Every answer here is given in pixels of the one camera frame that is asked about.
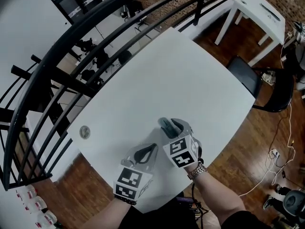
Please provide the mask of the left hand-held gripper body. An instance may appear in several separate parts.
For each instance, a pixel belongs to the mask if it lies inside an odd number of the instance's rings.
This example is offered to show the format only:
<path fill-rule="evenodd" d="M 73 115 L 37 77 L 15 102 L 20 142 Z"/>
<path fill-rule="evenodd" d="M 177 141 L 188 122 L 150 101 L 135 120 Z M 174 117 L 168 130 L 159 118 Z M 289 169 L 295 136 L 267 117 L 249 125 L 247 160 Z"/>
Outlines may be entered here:
<path fill-rule="evenodd" d="M 113 193 L 119 197 L 137 201 L 150 186 L 153 179 L 154 162 L 136 162 L 124 158 L 118 167 L 117 177 L 113 183 Z"/>

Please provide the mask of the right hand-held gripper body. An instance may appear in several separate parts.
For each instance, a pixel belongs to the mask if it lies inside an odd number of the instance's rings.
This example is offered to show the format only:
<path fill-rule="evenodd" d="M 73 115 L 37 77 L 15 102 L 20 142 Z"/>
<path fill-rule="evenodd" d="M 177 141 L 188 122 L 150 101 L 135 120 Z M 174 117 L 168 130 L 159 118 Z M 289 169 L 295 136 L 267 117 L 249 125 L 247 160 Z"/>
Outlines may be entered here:
<path fill-rule="evenodd" d="M 170 134 L 170 131 L 163 127 L 163 149 L 169 160 L 178 168 L 187 167 L 202 156 L 202 144 L 193 137 L 190 126 L 178 135 Z"/>

